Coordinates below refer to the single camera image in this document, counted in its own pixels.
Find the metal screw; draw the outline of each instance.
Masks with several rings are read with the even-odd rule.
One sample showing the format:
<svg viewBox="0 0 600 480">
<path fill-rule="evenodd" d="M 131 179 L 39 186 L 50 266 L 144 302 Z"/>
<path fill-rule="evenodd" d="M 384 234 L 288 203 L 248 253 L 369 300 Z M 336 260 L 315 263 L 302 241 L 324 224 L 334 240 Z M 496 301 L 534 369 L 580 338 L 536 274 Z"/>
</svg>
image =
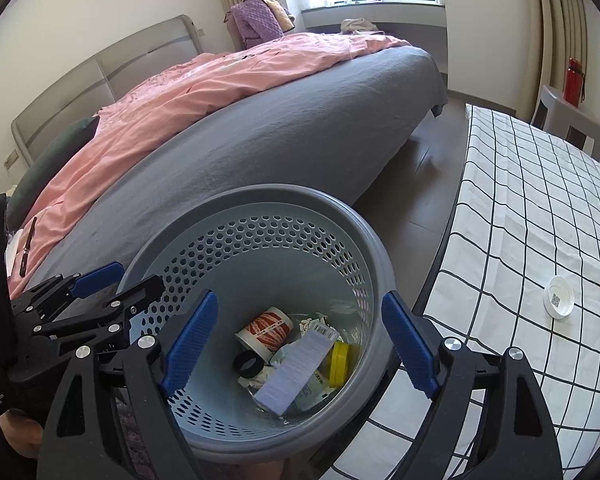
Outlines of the metal screw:
<svg viewBox="0 0 600 480">
<path fill-rule="evenodd" d="M 520 359 L 522 359 L 525 356 L 525 353 L 520 348 L 512 346 L 511 348 L 509 348 L 509 355 L 512 359 L 520 361 Z"/>
<path fill-rule="evenodd" d="M 459 342 L 455 337 L 448 337 L 445 339 L 445 346 L 449 350 L 456 351 L 462 348 L 462 343 Z"/>
<path fill-rule="evenodd" d="M 138 346 L 140 348 L 151 348 L 154 344 L 155 339 L 152 335 L 143 335 L 140 339 L 138 339 Z"/>
<path fill-rule="evenodd" d="M 75 356 L 78 359 L 84 359 L 90 353 L 91 353 L 91 348 L 89 348 L 87 345 L 83 345 L 75 351 Z"/>
</svg>

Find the white lid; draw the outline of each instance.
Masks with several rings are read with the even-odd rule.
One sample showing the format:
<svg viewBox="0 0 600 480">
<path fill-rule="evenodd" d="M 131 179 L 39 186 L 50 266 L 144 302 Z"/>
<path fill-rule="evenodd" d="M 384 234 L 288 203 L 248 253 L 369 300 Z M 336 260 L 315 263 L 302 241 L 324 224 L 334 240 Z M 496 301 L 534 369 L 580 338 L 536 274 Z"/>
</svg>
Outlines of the white lid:
<svg viewBox="0 0 600 480">
<path fill-rule="evenodd" d="M 544 288 L 544 308 L 554 319 L 567 317 L 573 310 L 573 289 L 562 276 L 554 276 Z"/>
</svg>

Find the yellow cap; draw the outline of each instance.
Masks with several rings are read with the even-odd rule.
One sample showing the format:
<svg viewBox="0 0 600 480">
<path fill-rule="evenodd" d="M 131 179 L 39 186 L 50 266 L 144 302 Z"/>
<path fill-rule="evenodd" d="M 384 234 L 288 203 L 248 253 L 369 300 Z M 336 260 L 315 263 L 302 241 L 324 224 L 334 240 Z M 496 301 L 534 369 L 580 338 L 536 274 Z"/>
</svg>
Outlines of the yellow cap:
<svg viewBox="0 0 600 480">
<path fill-rule="evenodd" d="M 329 371 L 330 388 L 340 388 L 347 382 L 349 373 L 349 345 L 336 341 L 331 351 L 331 369 Z"/>
</svg>

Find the blue rubber pad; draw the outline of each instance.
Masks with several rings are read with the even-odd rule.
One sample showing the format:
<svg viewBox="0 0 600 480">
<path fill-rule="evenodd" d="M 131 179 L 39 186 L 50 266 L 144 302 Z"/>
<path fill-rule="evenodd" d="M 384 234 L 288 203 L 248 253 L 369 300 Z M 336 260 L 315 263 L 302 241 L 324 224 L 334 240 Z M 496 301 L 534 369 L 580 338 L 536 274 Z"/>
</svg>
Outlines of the blue rubber pad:
<svg viewBox="0 0 600 480">
<path fill-rule="evenodd" d="M 125 267 L 118 262 L 111 262 L 77 278 L 70 289 L 71 295 L 74 298 L 88 298 L 91 294 L 119 282 L 124 275 Z"/>
<path fill-rule="evenodd" d="M 440 389 L 433 354 L 391 292 L 382 298 L 382 322 L 394 342 L 413 387 L 432 399 Z"/>
<path fill-rule="evenodd" d="M 193 368 L 218 321 L 218 298 L 208 293 L 180 332 L 165 357 L 165 372 L 160 388 L 166 397 L 187 385 Z"/>
</svg>

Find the person's hand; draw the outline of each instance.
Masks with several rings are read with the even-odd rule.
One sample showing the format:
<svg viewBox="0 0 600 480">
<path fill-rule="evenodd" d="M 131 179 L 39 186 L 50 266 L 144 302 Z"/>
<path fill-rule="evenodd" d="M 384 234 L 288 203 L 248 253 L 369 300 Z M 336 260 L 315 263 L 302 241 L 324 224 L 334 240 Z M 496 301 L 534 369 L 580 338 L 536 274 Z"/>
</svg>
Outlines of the person's hand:
<svg viewBox="0 0 600 480">
<path fill-rule="evenodd" d="M 9 410 L 0 416 L 0 428 L 14 450 L 26 458 L 37 458 L 42 444 L 42 426 L 20 412 Z"/>
</svg>

